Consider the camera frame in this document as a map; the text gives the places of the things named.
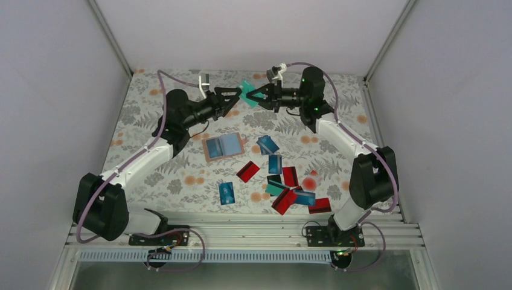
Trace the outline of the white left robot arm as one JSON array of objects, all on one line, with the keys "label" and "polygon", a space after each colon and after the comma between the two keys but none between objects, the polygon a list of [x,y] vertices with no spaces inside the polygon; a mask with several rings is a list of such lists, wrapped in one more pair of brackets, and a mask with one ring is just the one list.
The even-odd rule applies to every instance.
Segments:
[{"label": "white left robot arm", "polygon": [[142,148],[111,170],[81,178],[72,215],[77,241],[91,242],[81,237],[85,228],[95,239],[113,241],[122,234],[135,234],[154,245],[163,243],[168,236],[163,215],[149,209],[130,209],[126,193],[183,150],[191,138],[191,127],[225,117],[241,93],[240,88],[216,87],[201,101],[190,100],[182,89],[164,94],[162,117]]}]

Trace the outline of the tan leather card holder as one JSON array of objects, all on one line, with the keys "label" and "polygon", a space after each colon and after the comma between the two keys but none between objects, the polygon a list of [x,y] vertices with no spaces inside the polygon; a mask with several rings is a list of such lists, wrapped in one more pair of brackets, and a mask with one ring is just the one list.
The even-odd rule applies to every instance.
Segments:
[{"label": "tan leather card holder", "polygon": [[218,161],[245,153],[239,133],[224,134],[202,141],[206,162]]}]

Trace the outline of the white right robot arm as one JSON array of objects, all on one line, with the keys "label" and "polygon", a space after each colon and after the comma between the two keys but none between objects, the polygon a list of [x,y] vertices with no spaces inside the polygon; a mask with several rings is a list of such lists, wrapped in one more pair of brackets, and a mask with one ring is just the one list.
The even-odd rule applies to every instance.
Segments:
[{"label": "white right robot arm", "polygon": [[367,142],[350,129],[337,114],[337,106],[324,99],[325,84],[332,79],[323,70],[303,63],[298,88],[283,88],[282,63],[267,72],[269,83],[246,93],[246,97],[261,107],[279,112],[280,108],[298,108],[303,125],[326,138],[352,165],[349,183],[350,198],[340,210],[330,216],[328,241],[341,246],[350,238],[350,230],[363,224],[374,212],[390,213],[398,204],[398,173],[394,151]]}]

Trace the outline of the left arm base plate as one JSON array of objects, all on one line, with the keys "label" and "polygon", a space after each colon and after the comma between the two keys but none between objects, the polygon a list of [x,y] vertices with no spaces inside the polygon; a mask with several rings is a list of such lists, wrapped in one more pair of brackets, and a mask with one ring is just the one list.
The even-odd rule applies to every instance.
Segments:
[{"label": "left arm base plate", "polygon": [[187,246],[188,238],[190,235],[189,225],[167,225],[166,227],[158,230],[156,234],[175,230],[177,228],[183,228],[184,230],[177,231],[174,233],[168,233],[165,236],[159,237],[141,237],[141,236],[130,236],[128,244],[130,246],[155,246],[155,247],[175,247],[175,246]]}]

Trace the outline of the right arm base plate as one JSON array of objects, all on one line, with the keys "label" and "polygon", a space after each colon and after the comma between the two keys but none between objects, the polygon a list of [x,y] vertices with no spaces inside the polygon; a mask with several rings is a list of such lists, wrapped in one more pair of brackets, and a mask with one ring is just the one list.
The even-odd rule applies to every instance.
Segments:
[{"label": "right arm base plate", "polygon": [[364,247],[365,240],[361,228],[347,231],[330,229],[328,226],[307,226],[305,231],[309,247]]}]

